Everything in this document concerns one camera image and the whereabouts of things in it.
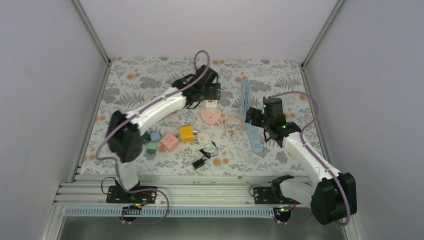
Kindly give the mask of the white cube socket with sticker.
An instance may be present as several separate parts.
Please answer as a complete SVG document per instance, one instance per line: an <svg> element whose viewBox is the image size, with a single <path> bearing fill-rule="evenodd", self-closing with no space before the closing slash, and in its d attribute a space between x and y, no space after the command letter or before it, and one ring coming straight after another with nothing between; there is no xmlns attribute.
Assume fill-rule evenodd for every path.
<svg viewBox="0 0 424 240"><path fill-rule="evenodd" d="M215 113L218 109L218 100L206 100L205 111L207 113Z"/></svg>

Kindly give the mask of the pink cube socket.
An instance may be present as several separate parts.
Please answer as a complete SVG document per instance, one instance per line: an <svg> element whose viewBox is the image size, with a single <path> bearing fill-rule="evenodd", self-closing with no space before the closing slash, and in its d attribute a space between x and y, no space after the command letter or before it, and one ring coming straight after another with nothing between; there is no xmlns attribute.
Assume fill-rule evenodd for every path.
<svg viewBox="0 0 424 240"><path fill-rule="evenodd" d="M172 133L167 133L165 136L162 137L160 142L170 153L172 153L180 144L179 139Z"/></svg>

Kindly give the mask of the yellow cube socket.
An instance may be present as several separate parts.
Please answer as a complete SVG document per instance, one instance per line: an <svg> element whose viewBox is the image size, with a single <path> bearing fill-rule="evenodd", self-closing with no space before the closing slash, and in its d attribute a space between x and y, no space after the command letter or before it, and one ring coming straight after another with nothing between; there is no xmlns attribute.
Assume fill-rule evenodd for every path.
<svg viewBox="0 0 424 240"><path fill-rule="evenodd" d="M195 134L192 125L182 126L179 128L180 140L183 144L195 141Z"/></svg>

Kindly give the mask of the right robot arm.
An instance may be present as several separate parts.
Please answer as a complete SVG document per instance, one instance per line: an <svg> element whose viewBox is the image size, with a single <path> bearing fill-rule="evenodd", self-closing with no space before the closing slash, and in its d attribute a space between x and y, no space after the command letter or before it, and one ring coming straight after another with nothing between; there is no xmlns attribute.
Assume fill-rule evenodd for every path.
<svg viewBox="0 0 424 240"><path fill-rule="evenodd" d="M282 204L286 200L301 203L311 210L322 225L345 221L357 213L356 180L342 173L324 159L304 138L304 131L296 123L287 121L280 98L265 98L263 109L249 107L245 122L262 128L270 140L291 154L307 173L310 181L302 182L292 175L271 181L271 201Z"/></svg>

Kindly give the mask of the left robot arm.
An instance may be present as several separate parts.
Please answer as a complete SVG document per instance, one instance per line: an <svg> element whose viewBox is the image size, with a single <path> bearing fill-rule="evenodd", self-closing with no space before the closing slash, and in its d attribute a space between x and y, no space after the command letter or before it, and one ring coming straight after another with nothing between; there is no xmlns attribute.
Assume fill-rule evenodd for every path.
<svg viewBox="0 0 424 240"><path fill-rule="evenodd" d="M110 119L105 142L117 155L115 184L106 192L107 203L154 203L155 187L141 186L135 160L142 153L148 129L169 114L204 100L219 100L218 73L206 65L194 74L175 80L171 87L149 103L123 113L115 111Z"/></svg>

